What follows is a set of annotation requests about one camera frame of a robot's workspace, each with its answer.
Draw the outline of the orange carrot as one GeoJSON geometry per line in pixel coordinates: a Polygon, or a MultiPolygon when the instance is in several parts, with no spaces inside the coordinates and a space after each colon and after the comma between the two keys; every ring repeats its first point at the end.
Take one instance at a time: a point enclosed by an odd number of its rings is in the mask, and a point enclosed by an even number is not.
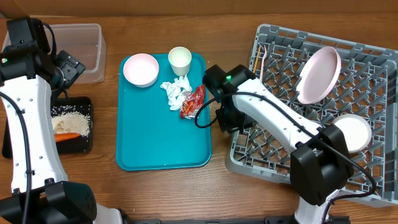
{"type": "Polygon", "coordinates": [[[62,142],[80,137],[79,133],[55,134],[55,142],[62,142]]]}

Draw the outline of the white bowl with scraps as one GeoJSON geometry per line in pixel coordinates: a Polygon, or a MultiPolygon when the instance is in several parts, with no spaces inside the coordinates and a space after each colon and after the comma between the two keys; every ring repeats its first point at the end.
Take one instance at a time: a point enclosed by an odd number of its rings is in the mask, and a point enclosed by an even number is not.
{"type": "Polygon", "coordinates": [[[123,65],[125,79],[131,84],[146,88],[157,80],[159,74],[158,61],[149,54],[135,54],[123,65]]]}

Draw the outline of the white round plate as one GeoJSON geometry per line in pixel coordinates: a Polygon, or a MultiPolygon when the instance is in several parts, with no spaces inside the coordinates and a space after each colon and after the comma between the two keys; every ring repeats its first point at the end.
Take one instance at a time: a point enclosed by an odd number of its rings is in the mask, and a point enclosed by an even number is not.
{"type": "Polygon", "coordinates": [[[333,47],[323,47],[306,62],[296,87],[298,101],[316,103],[326,97],[335,86],[341,70],[339,53],[333,47]]]}

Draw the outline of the white bowl with peanuts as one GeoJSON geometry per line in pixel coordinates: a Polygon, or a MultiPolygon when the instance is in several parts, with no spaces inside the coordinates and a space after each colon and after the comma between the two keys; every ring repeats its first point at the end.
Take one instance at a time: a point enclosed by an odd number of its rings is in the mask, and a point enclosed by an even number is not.
{"type": "Polygon", "coordinates": [[[371,141],[371,127],[368,122],[355,114],[344,114],[332,121],[344,134],[349,153],[363,150],[371,141]]]}

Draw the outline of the grey dishwasher rack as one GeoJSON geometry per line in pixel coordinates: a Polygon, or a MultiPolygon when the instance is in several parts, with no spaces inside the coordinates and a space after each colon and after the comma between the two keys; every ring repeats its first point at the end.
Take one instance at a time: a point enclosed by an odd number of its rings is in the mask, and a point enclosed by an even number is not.
{"type": "Polygon", "coordinates": [[[371,141],[352,158],[377,184],[375,194],[360,197],[371,182],[355,173],[342,194],[367,206],[397,205],[397,52],[286,27],[262,24],[257,28],[250,58],[253,69],[261,45],[256,75],[260,75],[264,45],[267,58],[263,84],[298,114],[318,124],[329,124],[343,114],[363,117],[371,127],[371,141]],[[341,73],[332,91],[317,103],[297,99],[296,87],[305,62],[322,47],[333,47],[341,57],[341,73]]]}

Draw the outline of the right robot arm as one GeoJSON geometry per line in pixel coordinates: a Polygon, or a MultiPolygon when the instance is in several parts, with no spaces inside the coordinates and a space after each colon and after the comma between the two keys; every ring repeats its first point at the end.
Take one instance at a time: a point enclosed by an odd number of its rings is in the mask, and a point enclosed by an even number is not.
{"type": "Polygon", "coordinates": [[[278,140],[290,155],[290,183],[300,196],[288,216],[268,216],[265,223],[349,223],[329,214],[338,192],[353,175],[349,153],[354,149],[342,128],[325,128],[296,113],[276,98],[248,68],[224,72],[214,65],[203,84],[221,103],[216,117],[222,131],[243,131],[252,118],[278,140]]]}

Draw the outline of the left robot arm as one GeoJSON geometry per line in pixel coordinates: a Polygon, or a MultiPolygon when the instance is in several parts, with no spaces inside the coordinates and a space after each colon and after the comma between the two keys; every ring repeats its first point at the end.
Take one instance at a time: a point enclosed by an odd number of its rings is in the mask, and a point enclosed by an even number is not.
{"type": "Polygon", "coordinates": [[[98,204],[86,184],[70,182],[60,162],[51,103],[85,66],[58,51],[51,28],[39,19],[7,22],[10,45],[1,53],[1,99],[14,163],[12,194],[1,200],[10,223],[129,223],[122,210],[98,204]]]}

